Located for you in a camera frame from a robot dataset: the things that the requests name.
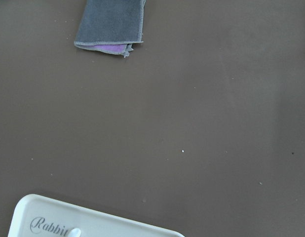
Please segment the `white ceramic soup spoon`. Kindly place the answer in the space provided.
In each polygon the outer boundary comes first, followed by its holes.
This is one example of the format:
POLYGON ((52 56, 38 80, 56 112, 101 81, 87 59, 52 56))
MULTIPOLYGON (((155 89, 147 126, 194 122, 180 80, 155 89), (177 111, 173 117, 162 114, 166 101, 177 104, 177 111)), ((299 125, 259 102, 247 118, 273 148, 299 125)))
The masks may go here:
POLYGON ((79 228, 74 228, 68 232, 67 237, 80 237, 81 230, 79 228))

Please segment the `grey and purple folded cloth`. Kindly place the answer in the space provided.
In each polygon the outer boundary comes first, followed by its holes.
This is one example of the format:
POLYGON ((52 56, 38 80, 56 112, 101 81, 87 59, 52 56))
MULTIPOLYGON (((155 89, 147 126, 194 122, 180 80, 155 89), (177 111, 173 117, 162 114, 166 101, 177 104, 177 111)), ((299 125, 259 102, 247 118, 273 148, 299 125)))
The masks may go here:
POLYGON ((128 57, 142 43, 144 0, 88 0, 77 31, 77 48, 128 57))

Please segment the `cream Rabbit serving tray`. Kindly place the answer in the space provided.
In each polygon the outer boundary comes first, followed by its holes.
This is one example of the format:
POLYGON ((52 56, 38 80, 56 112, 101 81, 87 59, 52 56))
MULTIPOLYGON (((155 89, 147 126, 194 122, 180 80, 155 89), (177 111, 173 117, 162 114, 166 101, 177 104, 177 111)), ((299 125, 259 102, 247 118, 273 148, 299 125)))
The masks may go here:
POLYGON ((67 237, 74 228, 81 237, 180 237, 181 233, 95 211, 56 199, 29 194, 12 216, 10 237, 67 237))

